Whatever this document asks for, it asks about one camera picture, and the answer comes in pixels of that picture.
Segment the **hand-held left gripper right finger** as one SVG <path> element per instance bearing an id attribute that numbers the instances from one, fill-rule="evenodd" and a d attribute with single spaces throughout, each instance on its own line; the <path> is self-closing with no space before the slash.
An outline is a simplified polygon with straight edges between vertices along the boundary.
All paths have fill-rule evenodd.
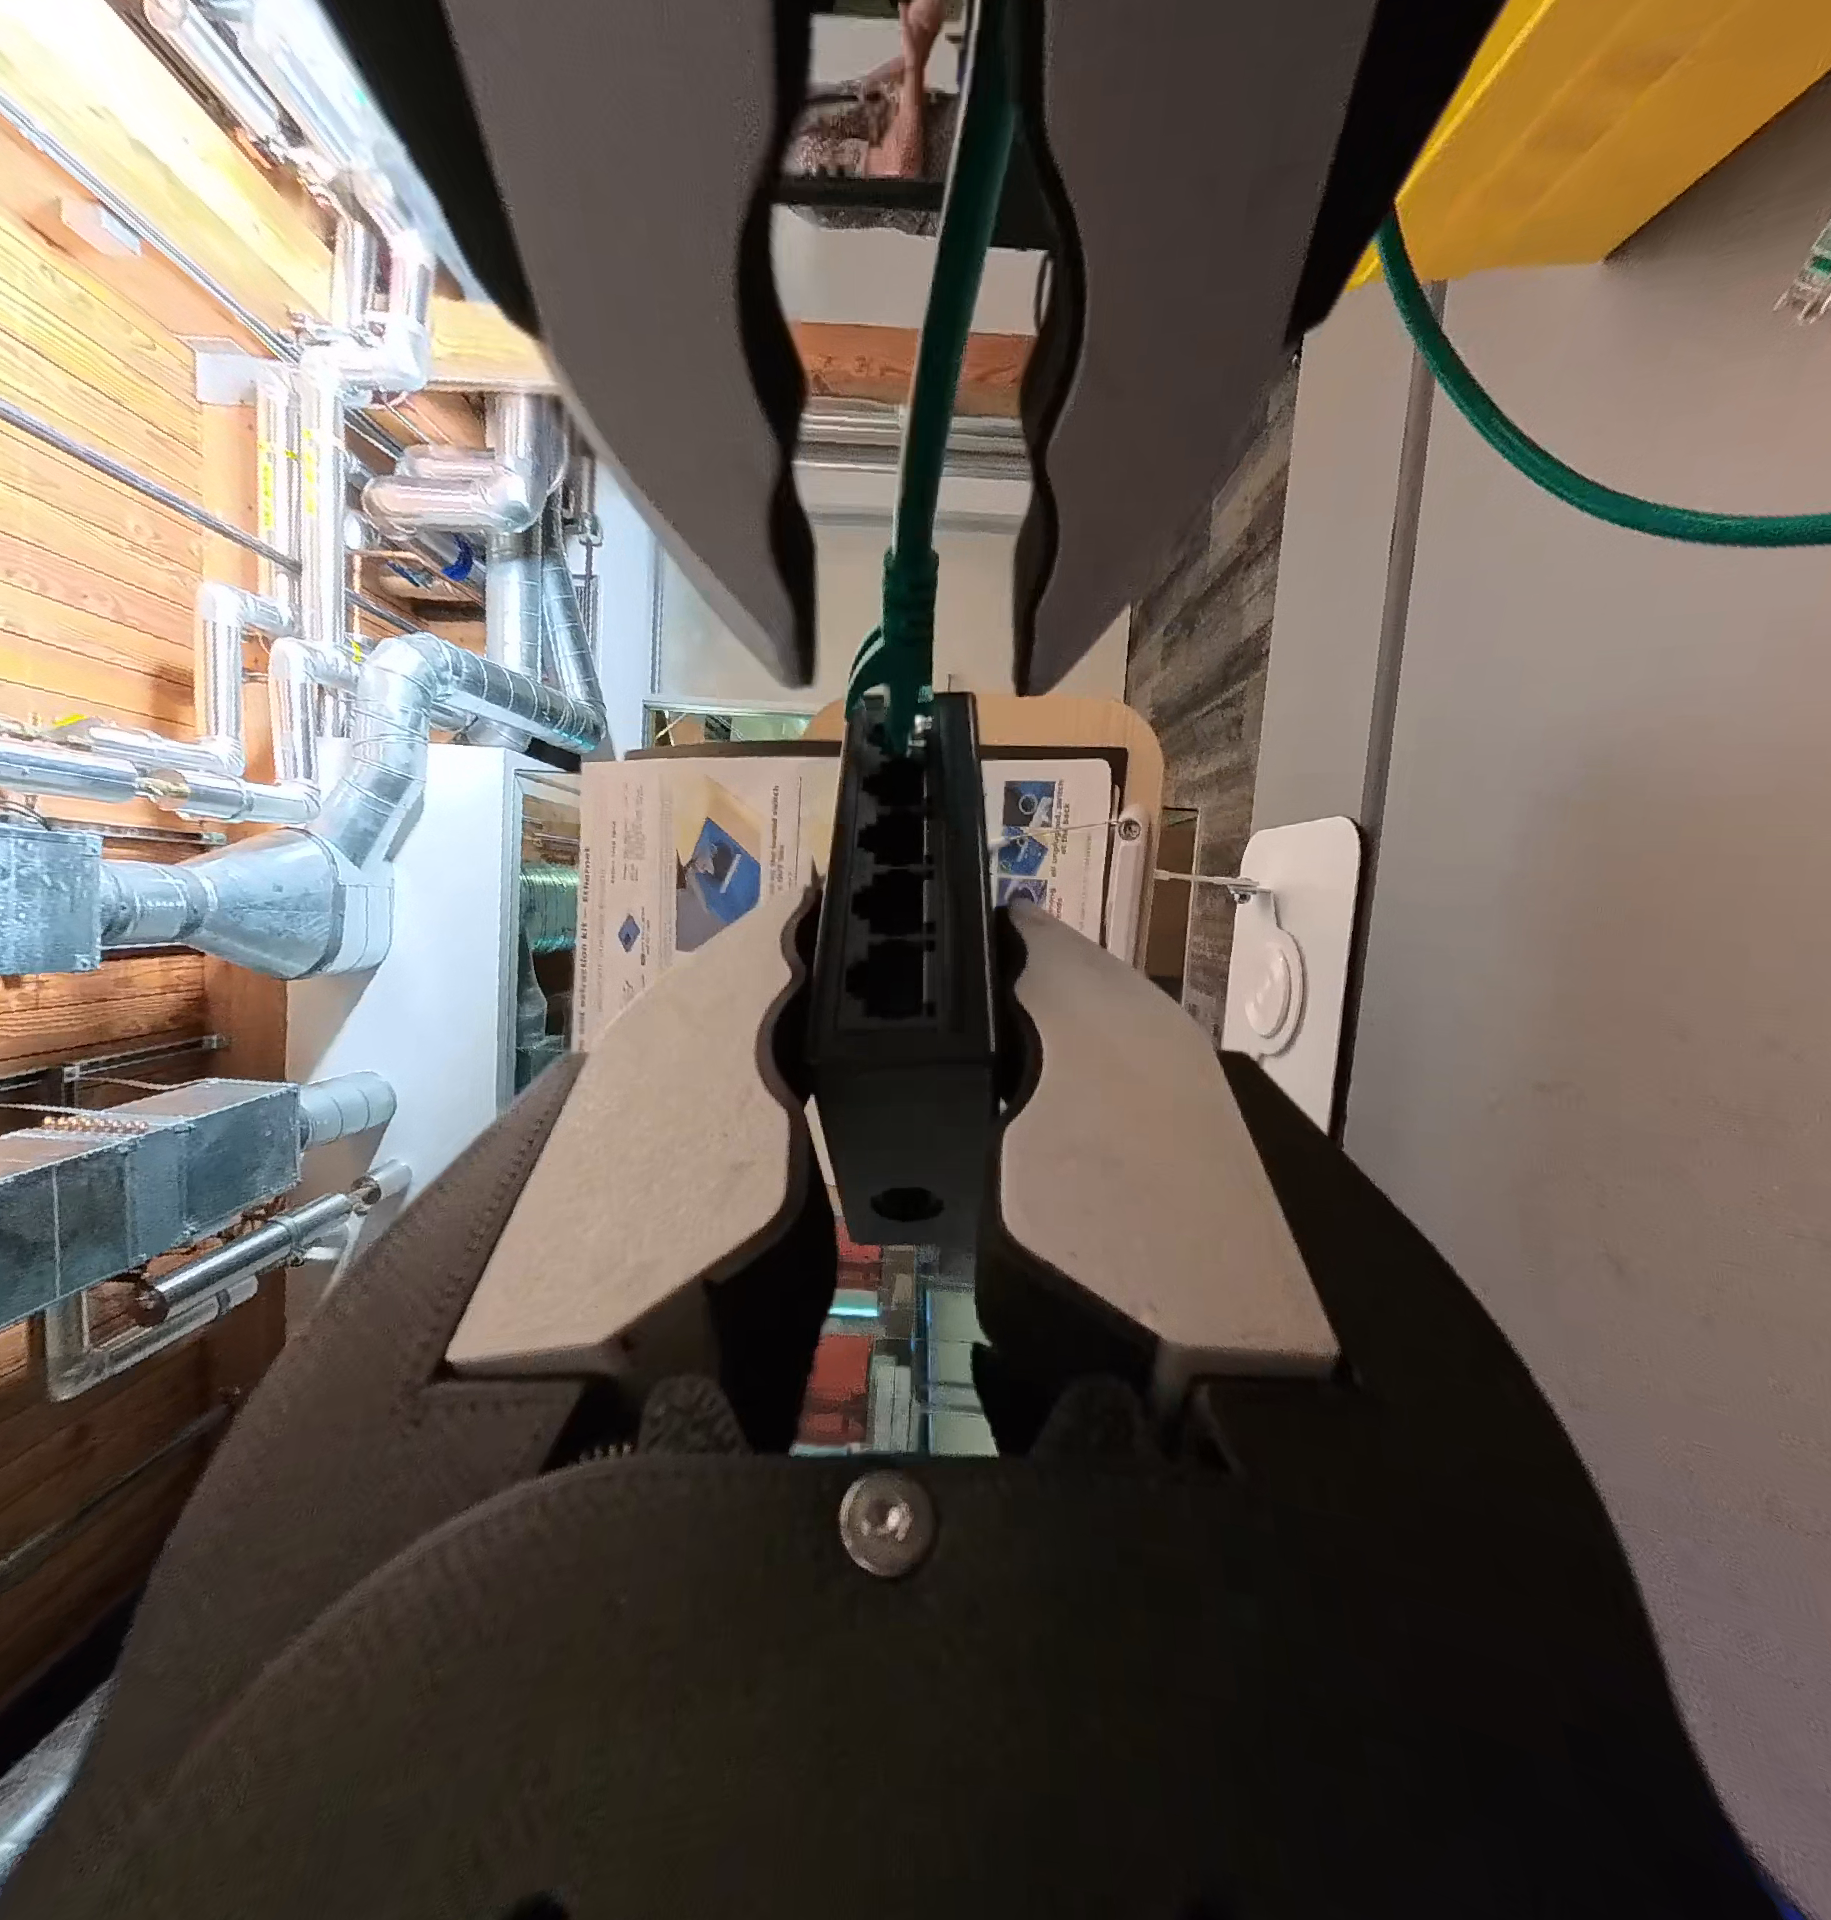
<path id="1" fill-rule="evenodd" d="M 1339 1358 L 1208 1036 L 1152 980 L 1018 905 L 1032 1085 L 996 1223 L 1148 1381 L 1320 1378 Z"/>

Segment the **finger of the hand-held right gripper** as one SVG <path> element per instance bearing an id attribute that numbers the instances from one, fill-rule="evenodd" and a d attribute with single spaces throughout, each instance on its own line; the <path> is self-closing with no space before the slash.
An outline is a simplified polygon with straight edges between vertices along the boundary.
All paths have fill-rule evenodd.
<path id="1" fill-rule="evenodd" d="M 808 5 L 445 5 L 541 341 L 571 412 L 742 647 L 814 678 L 791 459 L 807 379 L 775 187 Z"/>
<path id="2" fill-rule="evenodd" d="M 1234 468 L 1287 357 L 1374 16 L 1020 5 L 1016 95 L 1054 275 L 1023 396 L 1018 690 L 1083 665 Z"/>

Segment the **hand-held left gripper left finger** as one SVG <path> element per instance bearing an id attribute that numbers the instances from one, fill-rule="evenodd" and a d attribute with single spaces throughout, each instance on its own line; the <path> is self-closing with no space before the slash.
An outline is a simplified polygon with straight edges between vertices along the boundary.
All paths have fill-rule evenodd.
<path id="1" fill-rule="evenodd" d="M 828 1190 L 779 1029 L 816 903 L 766 898 L 600 1029 L 450 1336 L 456 1377 L 813 1354 Z"/>

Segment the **black ethernet switch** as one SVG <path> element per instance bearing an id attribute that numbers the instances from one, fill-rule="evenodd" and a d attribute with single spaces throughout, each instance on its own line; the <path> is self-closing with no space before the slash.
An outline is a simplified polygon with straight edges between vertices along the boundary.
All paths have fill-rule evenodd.
<path id="1" fill-rule="evenodd" d="M 879 697 L 843 741 L 807 1073 L 850 1235 L 971 1249 L 996 1129 L 996 980 L 975 699 L 906 750 Z"/>

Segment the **yellow plastic bin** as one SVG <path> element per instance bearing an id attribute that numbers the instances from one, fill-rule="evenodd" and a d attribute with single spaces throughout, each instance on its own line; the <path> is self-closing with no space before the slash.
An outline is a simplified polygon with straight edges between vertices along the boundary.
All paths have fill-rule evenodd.
<path id="1" fill-rule="evenodd" d="M 1831 3 L 1509 3 L 1401 187 L 1416 275 L 1592 266 L 1831 74 Z"/>

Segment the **wooden beam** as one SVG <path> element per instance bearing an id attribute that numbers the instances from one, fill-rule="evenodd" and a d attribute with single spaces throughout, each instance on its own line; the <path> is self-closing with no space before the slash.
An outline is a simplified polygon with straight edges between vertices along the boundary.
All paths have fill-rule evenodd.
<path id="1" fill-rule="evenodd" d="M 909 398 L 920 357 L 918 329 L 791 322 L 788 332 L 810 396 L 889 406 Z M 951 412 L 971 421 L 1016 421 L 1034 348 L 1032 335 L 969 335 Z"/>

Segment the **printed instruction sheet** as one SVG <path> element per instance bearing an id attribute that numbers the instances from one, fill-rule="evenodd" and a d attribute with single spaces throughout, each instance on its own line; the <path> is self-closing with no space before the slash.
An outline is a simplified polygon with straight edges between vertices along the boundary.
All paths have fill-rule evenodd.
<path id="1" fill-rule="evenodd" d="M 979 768 L 992 900 L 1030 903 L 1101 943 L 1120 816 L 1111 759 L 981 750 Z M 828 870 L 836 782 L 831 741 L 585 766 L 576 1049 L 768 893 Z"/>

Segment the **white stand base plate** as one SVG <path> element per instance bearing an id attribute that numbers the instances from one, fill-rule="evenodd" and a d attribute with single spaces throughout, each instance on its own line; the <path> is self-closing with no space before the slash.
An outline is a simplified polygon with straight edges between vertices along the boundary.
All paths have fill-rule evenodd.
<path id="1" fill-rule="evenodd" d="M 1259 831 L 1228 883 L 1234 929 L 1218 1046 L 1256 1062 L 1331 1131 L 1360 913 L 1361 834 L 1346 816 Z"/>

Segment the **silver elbow duct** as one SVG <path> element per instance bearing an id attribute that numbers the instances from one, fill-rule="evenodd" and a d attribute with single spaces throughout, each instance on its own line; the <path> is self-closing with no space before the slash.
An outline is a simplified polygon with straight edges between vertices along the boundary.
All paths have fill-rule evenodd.
<path id="1" fill-rule="evenodd" d="M 442 714 L 580 759 L 612 748 L 589 671 L 555 684 L 442 636 L 390 636 L 356 678 L 349 754 L 317 816 L 177 864 L 105 859 L 100 952 L 193 947 L 287 982 L 378 968 L 393 939 L 393 855 L 423 804 Z"/>

